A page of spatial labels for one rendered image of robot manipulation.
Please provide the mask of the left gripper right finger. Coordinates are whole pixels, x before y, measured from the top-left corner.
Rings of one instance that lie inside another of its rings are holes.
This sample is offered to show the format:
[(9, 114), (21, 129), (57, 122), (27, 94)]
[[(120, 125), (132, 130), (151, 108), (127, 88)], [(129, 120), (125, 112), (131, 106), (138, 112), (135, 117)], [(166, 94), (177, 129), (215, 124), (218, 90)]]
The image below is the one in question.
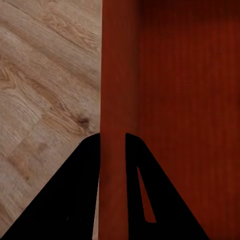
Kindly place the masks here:
[[(145, 142), (125, 135), (129, 240), (210, 240)], [(139, 168), (156, 223), (145, 220)]]

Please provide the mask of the storage box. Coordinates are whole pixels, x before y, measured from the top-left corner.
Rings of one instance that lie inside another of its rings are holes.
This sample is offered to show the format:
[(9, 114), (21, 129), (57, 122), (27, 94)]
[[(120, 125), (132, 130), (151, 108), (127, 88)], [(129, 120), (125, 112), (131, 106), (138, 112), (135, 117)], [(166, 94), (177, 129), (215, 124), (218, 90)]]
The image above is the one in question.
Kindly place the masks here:
[(240, 0), (102, 0), (98, 240), (129, 240), (127, 133), (209, 240), (240, 240)]

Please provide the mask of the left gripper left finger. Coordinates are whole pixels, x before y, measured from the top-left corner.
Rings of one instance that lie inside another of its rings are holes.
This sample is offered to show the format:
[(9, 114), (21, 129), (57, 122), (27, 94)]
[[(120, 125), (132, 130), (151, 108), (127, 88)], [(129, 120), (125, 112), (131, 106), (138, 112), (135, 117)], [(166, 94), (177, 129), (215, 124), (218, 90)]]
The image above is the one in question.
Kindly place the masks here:
[(100, 144), (85, 138), (0, 240), (92, 240)]

